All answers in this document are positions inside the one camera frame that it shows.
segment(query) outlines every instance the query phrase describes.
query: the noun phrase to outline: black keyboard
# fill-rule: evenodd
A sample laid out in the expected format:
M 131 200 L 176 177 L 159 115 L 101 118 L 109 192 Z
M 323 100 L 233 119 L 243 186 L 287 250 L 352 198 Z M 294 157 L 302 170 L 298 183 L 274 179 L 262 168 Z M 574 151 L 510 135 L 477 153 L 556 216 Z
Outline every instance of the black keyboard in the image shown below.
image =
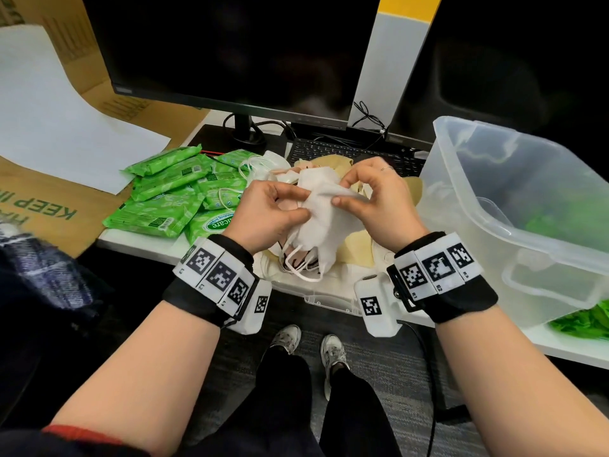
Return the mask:
M 354 162 L 358 162 L 365 158 L 383 157 L 400 176 L 419 176 L 425 160 L 414 158 L 410 153 L 391 154 L 386 152 L 377 152 L 375 150 L 356 149 L 341 144 L 332 144 L 330 142 L 313 141 L 312 139 L 303 139 L 297 137 L 294 139 L 290 155 L 287 157 L 292 165 L 298 160 L 313 160 L 324 155 L 338 154 L 351 158 Z

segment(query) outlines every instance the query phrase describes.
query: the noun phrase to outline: barcode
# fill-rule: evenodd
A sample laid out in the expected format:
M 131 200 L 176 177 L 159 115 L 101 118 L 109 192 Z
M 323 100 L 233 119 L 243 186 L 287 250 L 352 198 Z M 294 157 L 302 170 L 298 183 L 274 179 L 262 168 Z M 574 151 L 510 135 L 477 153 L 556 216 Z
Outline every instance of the barcode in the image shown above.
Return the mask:
M 150 226 L 151 228 L 156 228 L 156 227 L 159 227 L 160 225 L 162 225 L 166 220 L 167 220 L 167 217 L 165 217 L 165 218 L 157 218 L 155 221 L 153 221 L 152 223 L 148 224 L 148 226 Z
M 162 231 L 165 231 L 165 230 L 166 230 L 166 229 L 169 227 L 169 225 L 170 225 L 171 223 L 173 223 L 173 222 L 174 222 L 174 219 L 173 219 L 173 218 L 167 218 L 167 219 L 166 219 L 166 220 L 163 222 L 163 224 L 161 224 L 161 225 L 160 225 L 158 228 L 159 228 L 160 230 L 162 230 Z

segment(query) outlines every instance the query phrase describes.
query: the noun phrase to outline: gray carpet floor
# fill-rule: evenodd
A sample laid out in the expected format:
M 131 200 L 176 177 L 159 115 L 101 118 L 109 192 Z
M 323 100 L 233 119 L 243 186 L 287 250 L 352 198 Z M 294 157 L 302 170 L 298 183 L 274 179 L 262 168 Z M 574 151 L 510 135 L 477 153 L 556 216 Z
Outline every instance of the gray carpet floor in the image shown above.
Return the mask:
M 263 328 L 258 334 L 244 337 L 230 330 L 222 331 L 184 445 L 193 445 L 217 430 L 245 399 L 254 386 L 256 366 L 264 350 L 275 333 L 290 323 L 300 325 L 303 331 L 296 354 L 302 356 L 311 369 L 311 428 L 317 439 L 327 404 L 319 345 L 324 335 L 334 333 L 345 344 L 352 371 L 367 380 L 377 392 L 402 454 L 425 455 L 432 405 L 425 363 L 420 346 L 410 330 L 403 327 L 394 338 L 377 339 L 366 332 L 359 317 L 315 307 L 302 299 L 279 292 L 273 292 Z M 446 361 L 439 349 L 435 352 L 446 401 L 449 406 L 461 404 Z M 474 425 L 466 423 L 438 425 L 432 455 L 470 456 L 487 453 Z

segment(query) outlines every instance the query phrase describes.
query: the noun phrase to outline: computer monitor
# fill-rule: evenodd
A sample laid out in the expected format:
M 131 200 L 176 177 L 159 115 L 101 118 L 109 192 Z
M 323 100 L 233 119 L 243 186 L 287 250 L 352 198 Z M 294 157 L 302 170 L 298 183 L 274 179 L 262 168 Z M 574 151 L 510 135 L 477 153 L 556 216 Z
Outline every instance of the computer monitor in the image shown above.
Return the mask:
M 429 150 L 452 115 L 566 146 L 607 179 L 606 20 L 597 0 L 442 0 L 388 140 Z
M 118 94 L 345 129 L 380 0 L 83 0 Z

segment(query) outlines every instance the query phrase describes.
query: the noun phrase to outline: sneaker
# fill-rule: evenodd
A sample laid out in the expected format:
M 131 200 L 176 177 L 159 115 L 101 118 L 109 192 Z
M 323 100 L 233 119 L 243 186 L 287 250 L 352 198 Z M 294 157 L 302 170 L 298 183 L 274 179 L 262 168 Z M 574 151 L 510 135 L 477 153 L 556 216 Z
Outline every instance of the sneaker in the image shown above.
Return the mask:
M 326 395 L 326 399 L 330 401 L 330 372 L 332 370 L 332 366 L 340 362 L 345 366 L 345 368 L 348 368 L 349 370 L 351 370 L 351 368 L 349 367 L 349 364 L 346 363 L 345 347 L 336 335 L 326 335 L 324 337 L 320 352 L 322 355 L 322 364 L 326 369 L 324 393 Z
M 280 346 L 287 351 L 287 354 L 293 354 L 300 343 L 301 334 L 302 332 L 298 325 L 288 325 L 277 332 L 269 348 Z

